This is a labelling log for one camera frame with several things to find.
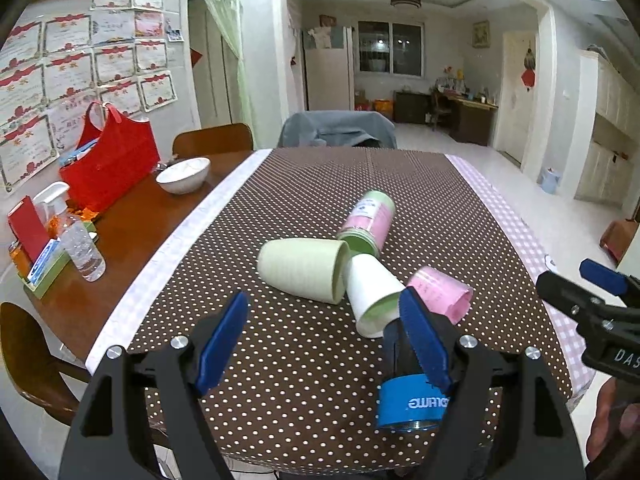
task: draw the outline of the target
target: red book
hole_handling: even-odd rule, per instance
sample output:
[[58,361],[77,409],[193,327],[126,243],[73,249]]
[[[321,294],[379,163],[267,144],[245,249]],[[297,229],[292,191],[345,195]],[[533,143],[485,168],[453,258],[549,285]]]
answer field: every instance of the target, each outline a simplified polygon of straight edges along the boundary
[[31,197],[26,196],[20,200],[20,203],[11,209],[6,217],[27,256],[35,262],[50,238],[36,213]]

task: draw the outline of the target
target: gray cloth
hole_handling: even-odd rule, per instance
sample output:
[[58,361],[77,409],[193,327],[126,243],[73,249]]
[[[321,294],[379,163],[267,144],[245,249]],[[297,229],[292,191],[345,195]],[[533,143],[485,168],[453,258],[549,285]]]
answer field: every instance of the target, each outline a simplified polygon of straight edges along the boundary
[[286,120],[278,146],[356,146],[369,139],[397,148],[394,124],[378,112],[299,112]]

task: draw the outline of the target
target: green box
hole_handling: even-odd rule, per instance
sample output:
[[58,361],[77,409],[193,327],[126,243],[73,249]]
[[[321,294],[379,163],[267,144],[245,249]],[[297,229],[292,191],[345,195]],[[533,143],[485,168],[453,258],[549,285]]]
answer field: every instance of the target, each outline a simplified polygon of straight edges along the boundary
[[[95,233],[96,232],[95,225],[94,225],[93,222],[84,222],[84,227],[86,227],[86,230],[89,231],[90,233]],[[60,254],[60,256],[55,261],[55,263],[53,263],[53,265],[49,268],[49,270],[42,277],[42,279],[40,280],[40,282],[38,283],[37,286],[33,286],[32,283],[27,282],[23,278],[20,278],[20,279],[24,283],[24,286],[27,287],[33,293],[33,295],[36,298],[41,300],[42,297],[44,296],[45,292],[51,286],[51,283],[53,283],[53,280],[55,280],[58,277],[60,272],[62,272],[62,269],[64,269],[65,265],[68,264],[70,261],[71,261],[71,258],[66,253],[66,251],[63,250],[62,254]]]

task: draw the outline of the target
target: pink cup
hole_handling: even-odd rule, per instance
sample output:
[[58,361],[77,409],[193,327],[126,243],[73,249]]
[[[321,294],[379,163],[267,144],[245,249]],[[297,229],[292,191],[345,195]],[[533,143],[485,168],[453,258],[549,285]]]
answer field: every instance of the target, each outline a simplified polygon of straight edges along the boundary
[[406,285],[415,289],[430,312],[447,316],[453,324],[471,307],[474,290],[433,267],[419,269]]

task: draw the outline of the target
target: green curtain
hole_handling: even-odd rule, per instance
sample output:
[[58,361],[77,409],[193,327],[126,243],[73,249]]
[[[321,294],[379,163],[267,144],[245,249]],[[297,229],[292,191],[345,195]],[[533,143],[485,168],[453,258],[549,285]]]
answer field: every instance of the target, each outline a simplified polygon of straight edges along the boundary
[[254,146],[257,145],[254,133],[253,111],[251,99],[246,84],[244,72],[244,59],[242,57],[242,32],[240,0],[204,0],[207,9],[213,16],[220,34],[228,44],[229,49],[238,58],[238,89],[240,92],[240,105],[242,108],[242,122],[251,128],[254,136]]

